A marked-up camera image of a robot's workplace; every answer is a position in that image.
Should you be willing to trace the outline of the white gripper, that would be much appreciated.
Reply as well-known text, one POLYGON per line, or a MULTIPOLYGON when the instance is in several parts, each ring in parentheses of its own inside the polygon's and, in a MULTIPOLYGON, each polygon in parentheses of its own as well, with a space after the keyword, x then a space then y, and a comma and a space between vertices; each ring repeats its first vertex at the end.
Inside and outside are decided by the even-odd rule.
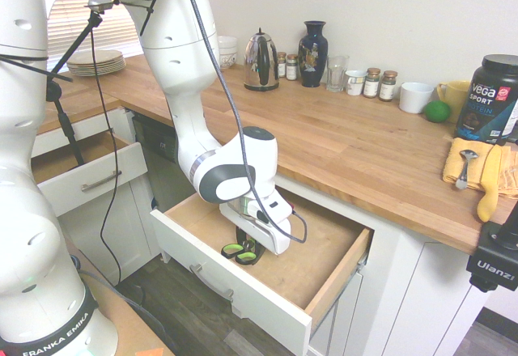
POLYGON ((290 239, 291 224, 288 218, 292 207, 281 196, 268 196, 261 199, 265 208, 262 210, 257 200, 240 197, 219 205, 224 217, 237 225, 236 242, 242 247, 248 247, 248 236, 253 241, 255 259, 260 260, 265 248, 275 254, 285 252, 290 239))

